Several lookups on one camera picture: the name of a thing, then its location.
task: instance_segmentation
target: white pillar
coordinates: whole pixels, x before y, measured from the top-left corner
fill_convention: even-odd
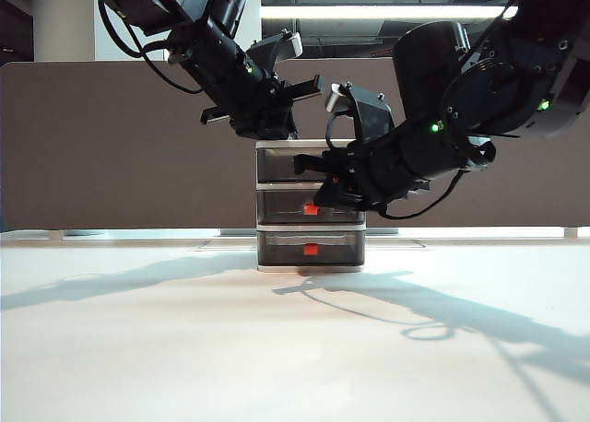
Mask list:
[[[262,0],[248,0],[243,10],[235,40],[245,51],[250,48],[254,40],[260,41],[262,39],[261,5]]]
[[[94,0],[33,0],[35,61],[94,60]]]

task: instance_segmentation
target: ceiling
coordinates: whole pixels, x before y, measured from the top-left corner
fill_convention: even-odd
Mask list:
[[[506,0],[262,0],[263,6],[319,6],[319,5],[432,5],[469,4],[500,6]],[[377,57],[390,56],[395,42],[418,24],[403,20],[264,20],[263,36],[270,36],[283,28],[297,30],[304,44],[304,57]],[[467,31],[477,36],[489,21],[465,21]]]

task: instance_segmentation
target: plastic drawer unit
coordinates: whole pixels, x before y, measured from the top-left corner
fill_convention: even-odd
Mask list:
[[[338,141],[343,147],[349,141]],[[324,140],[256,144],[258,269],[263,272],[358,272],[364,265],[365,214],[320,207],[313,197],[325,175],[296,175],[300,153],[321,156]]]

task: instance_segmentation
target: gray partition wall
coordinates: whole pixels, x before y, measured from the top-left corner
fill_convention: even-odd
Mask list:
[[[183,71],[161,64],[178,79]],[[295,60],[291,82],[323,74],[382,91],[403,121],[389,59]],[[254,141],[203,126],[203,95],[185,95],[145,64],[7,64],[0,69],[2,216],[12,229],[251,228]],[[296,104],[301,136],[324,136],[324,98]],[[497,162],[464,178],[423,217],[372,226],[590,225],[590,126],[554,138],[498,139]],[[340,123],[339,137],[351,126]],[[391,205],[405,214],[433,193]]]

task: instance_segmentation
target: white table surface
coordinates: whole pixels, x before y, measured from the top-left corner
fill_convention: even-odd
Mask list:
[[[4,245],[2,420],[588,421],[590,243]]]

